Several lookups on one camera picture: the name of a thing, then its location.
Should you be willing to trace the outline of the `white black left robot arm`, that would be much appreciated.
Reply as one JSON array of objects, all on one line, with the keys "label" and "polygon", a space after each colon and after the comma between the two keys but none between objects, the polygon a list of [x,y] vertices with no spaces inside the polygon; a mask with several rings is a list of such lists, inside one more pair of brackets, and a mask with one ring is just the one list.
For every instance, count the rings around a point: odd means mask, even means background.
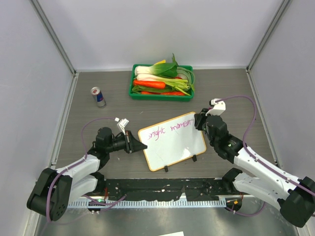
[{"label": "white black left robot arm", "polygon": [[92,147],[82,158],[65,167],[41,172],[27,208],[49,221],[58,221],[69,203],[88,193],[100,196],[104,192],[105,179],[99,170],[109,161],[110,153],[123,150],[129,154],[146,148],[130,131],[114,135],[108,127],[99,129]]}]

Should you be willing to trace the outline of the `yellow framed whiteboard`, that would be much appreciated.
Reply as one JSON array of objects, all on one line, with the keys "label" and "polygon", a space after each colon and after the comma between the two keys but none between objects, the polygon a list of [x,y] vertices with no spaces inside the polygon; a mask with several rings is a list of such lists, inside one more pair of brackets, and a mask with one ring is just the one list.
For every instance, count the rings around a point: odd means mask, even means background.
[{"label": "yellow framed whiteboard", "polygon": [[206,143],[194,127],[195,112],[148,126],[138,131],[139,140],[147,146],[144,155],[152,172],[203,154]]}]

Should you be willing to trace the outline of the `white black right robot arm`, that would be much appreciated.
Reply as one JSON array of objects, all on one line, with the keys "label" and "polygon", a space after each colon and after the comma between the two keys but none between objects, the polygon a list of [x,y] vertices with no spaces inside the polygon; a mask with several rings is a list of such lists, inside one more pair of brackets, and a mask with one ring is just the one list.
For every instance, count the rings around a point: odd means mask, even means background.
[{"label": "white black right robot arm", "polygon": [[203,132],[215,153],[237,165],[223,176],[227,194],[250,194],[276,208],[292,225],[302,228],[315,215],[315,182],[299,178],[258,155],[244,141],[231,135],[227,124],[210,110],[194,114],[194,127]]}]

